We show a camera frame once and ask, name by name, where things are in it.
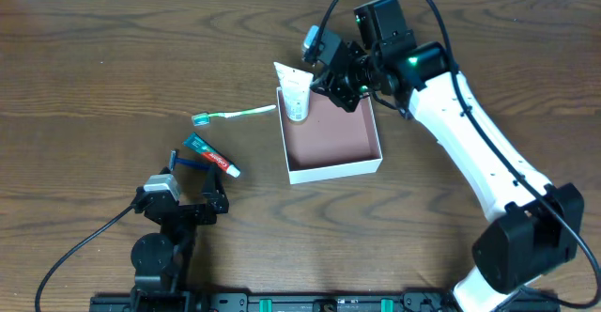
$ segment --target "toothpaste cap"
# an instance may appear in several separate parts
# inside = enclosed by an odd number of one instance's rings
[[[237,167],[230,164],[229,167],[227,167],[227,171],[225,171],[225,173],[234,178],[237,178],[240,175],[240,170],[238,170]]]

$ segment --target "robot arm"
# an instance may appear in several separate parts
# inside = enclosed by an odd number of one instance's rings
[[[497,309],[522,285],[574,258],[576,241],[514,178],[464,116],[445,50],[435,42],[416,45],[397,0],[367,3],[355,9],[355,17],[363,48],[370,54],[328,29],[319,43],[315,26],[307,35],[305,60],[320,61],[324,67],[312,90],[347,112],[371,95],[402,117],[415,118],[466,177],[491,224],[472,247],[476,267],[454,289],[457,304],[466,312]],[[556,189],[528,164],[474,99],[466,78],[461,73],[456,77],[485,135],[570,228],[579,231],[583,199],[578,190],[572,184]],[[393,96],[394,104],[378,93]]]
[[[472,113],[509,161],[518,167],[540,193],[550,181],[526,163],[511,146],[475,100],[463,74],[457,76],[462,95],[472,107]],[[515,202],[525,206],[534,197],[521,185],[492,153],[467,118],[461,116],[450,72],[425,82],[427,88],[413,90],[409,111],[445,148],[476,193],[486,220],[493,222],[505,214],[505,206]],[[494,290],[477,267],[459,282],[453,291],[455,300],[464,311],[490,311],[506,301],[510,294]]]

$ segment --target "green connector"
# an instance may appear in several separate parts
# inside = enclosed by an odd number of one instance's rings
[[[382,299],[381,312],[394,312],[394,301],[392,299]]]
[[[271,299],[261,299],[259,301],[259,312],[271,312]]]

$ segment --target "wood grain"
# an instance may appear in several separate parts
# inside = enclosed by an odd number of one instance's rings
[[[272,62],[299,68],[331,0],[0,0],[0,298],[31,311],[39,281],[128,205],[192,131],[190,115],[274,103]],[[357,39],[343,0],[331,28]],[[601,255],[601,0],[435,0],[486,111],[557,184],[586,198],[582,235]],[[419,41],[439,40],[421,0],[401,0]],[[419,123],[376,107],[376,174],[287,184],[275,113],[198,130],[242,170],[230,213],[203,227],[191,284],[274,291],[450,288],[486,221]],[[184,157],[193,155],[182,150]],[[202,175],[179,170],[189,200]],[[133,214],[67,261],[44,311],[128,292],[130,250],[157,227]],[[539,286],[583,301],[577,260]]]

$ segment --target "white box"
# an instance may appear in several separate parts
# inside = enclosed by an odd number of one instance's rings
[[[373,173],[382,163],[378,130],[369,98],[353,113],[311,93],[309,116],[299,123],[285,114],[284,96],[276,90],[285,163],[290,184]]]

